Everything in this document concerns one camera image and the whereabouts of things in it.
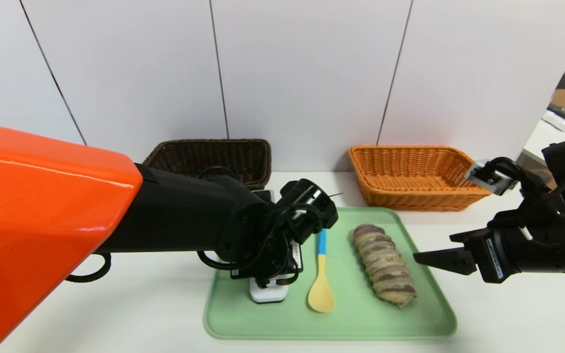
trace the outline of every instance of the white table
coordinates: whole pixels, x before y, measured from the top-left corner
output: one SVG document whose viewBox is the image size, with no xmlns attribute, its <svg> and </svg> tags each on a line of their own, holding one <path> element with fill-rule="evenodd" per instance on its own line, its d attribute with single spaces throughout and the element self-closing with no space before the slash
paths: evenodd
<svg viewBox="0 0 565 353">
<path fill-rule="evenodd" d="M 555 114 L 548 110 L 545 114 Z M 552 143 L 560 143 L 565 141 L 565 132 L 557 130 L 553 125 L 540 119 L 538 125 L 533 130 L 529 141 L 524 146 L 523 152 L 540 164 L 546 165 L 542 150 Z"/>
<path fill-rule="evenodd" d="M 280 190 L 298 178 L 332 194 L 343 192 L 334 197 L 338 206 L 365 205 L 350 173 L 273 173 L 268 187 Z M 449 234 L 484 227 L 495 212 L 519 202 L 514 190 L 462 212 L 399 215 L 420 251 L 440 250 L 456 246 Z M 86 273 L 101 263 L 90 260 L 81 266 Z M 213 339 L 204 329 L 213 270 L 195 253 L 114 254 L 106 277 L 58 286 L 0 345 L 0 353 L 565 353 L 565 275 L 520 274 L 498 285 L 484 283 L 478 273 L 432 271 L 457 315 L 457 333 L 449 339 L 230 341 Z"/>
</svg>

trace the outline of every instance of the white stand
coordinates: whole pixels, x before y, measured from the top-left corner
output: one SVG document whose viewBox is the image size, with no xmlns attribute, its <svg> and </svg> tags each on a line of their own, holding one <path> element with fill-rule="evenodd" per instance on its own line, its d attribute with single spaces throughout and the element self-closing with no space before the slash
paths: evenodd
<svg viewBox="0 0 565 353">
<path fill-rule="evenodd" d="M 267 288 L 260 289 L 256 280 L 250 278 L 250 295 L 252 300 L 257 303 L 280 303 L 287 297 L 289 286 L 278 286 L 276 280 L 279 278 L 287 278 L 289 275 L 278 275 L 270 279 Z"/>
</svg>

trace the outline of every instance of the white wall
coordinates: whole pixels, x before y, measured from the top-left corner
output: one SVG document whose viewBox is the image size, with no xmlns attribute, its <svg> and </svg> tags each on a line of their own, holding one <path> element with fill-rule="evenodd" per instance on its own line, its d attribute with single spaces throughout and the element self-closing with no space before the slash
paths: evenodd
<svg viewBox="0 0 565 353">
<path fill-rule="evenodd" d="M 18 0 L 0 0 L 0 126 L 82 143 Z"/>
<path fill-rule="evenodd" d="M 213 0 L 231 138 L 274 170 L 351 168 L 375 144 L 410 0 Z"/>
<path fill-rule="evenodd" d="M 565 1 L 414 0 L 382 145 L 518 157 L 565 70 Z"/>
<path fill-rule="evenodd" d="M 24 0 L 82 135 L 143 159 L 226 138 L 208 0 Z"/>
</svg>

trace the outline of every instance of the green tray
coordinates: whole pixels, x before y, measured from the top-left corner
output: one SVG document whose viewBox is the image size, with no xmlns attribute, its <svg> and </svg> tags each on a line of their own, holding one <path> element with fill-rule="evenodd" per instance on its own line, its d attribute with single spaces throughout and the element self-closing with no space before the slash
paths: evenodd
<svg viewBox="0 0 565 353">
<path fill-rule="evenodd" d="M 218 339 L 276 340 L 414 340 L 448 337 L 457 318 L 431 271 L 416 263 L 415 244 L 394 212 L 381 207 L 338 208 L 339 221 L 327 231 L 327 277 L 334 309 L 309 309 L 307 294 L 316 276 L 316 240 L 302 245 L 305 270 L 289 287 L 282 303 L 251 300 L 247 279 L 231 279 L 218 271 L 204 312 L 206 330 Z M 379 299 L 372 291 L 352 232 L 361 223 L 385 229 L 415 279 L 417 299 L 403 310 Z"/>
</svg>

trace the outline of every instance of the yellow spoon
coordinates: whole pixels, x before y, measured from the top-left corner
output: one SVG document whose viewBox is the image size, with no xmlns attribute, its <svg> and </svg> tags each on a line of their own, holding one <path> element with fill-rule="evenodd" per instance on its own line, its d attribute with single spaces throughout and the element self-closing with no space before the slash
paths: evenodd
<svg viewBox="0 0 565 353">
<path fill-rule="evenodd" d="M 318 238 L 318 276 L 309 290 L 309 306 L 325 313 L 334 307 L 334 297 L 326 280 L 326 230 Z"/>
</svg>

